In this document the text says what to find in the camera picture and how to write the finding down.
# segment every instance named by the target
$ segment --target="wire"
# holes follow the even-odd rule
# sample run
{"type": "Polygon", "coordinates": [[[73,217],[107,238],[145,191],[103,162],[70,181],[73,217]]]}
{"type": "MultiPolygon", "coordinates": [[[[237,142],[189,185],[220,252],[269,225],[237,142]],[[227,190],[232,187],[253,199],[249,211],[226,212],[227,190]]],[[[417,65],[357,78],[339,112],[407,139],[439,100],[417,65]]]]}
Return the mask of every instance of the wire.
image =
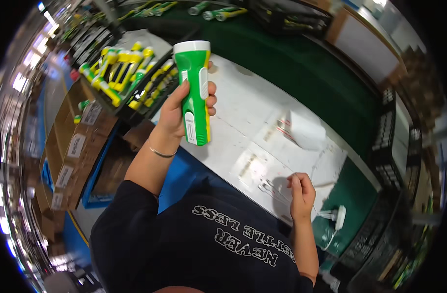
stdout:
{"type": "Polygon", "coordinates": [[[326,249],[328,249],[328,247],[331,245],[331,242],[333,242],[334,236],[336,236],[336,233],[338,233],[337,230],[334,231],[333,235],[331,236],[331,240],[328,242],[328,245],[326,245],[325,247],[323,247],[321,250],[322,251],[326,251],[326,249]]]}

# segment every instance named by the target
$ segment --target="bracelet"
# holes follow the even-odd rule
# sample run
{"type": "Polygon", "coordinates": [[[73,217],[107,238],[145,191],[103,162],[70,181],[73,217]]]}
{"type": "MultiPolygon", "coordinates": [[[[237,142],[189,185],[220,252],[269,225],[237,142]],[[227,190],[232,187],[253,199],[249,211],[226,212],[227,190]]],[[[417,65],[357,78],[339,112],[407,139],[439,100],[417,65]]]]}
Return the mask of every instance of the bracelet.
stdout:
{"type": "Polygon", "coordinates": [[[159,156],[161,156],[161,157],[164,157],[164,158],[172,157],[172,156],[176,155],[176,152],[178,151],[178,150],[176,150],[176,151],[175,151],[173,154],[171,154],[171,155],[162,154],[161,152],[157,151],[156,149],[153,149],[152,146],[150,146],[150,141],[149,141],[149,140],[147,140],[147,141],[148,141],[148,143],[149,143],[149,149],[150,149],[153,153],[155,153],[155,154],[157,154],[157,155],[159,155],[159,156]]]}

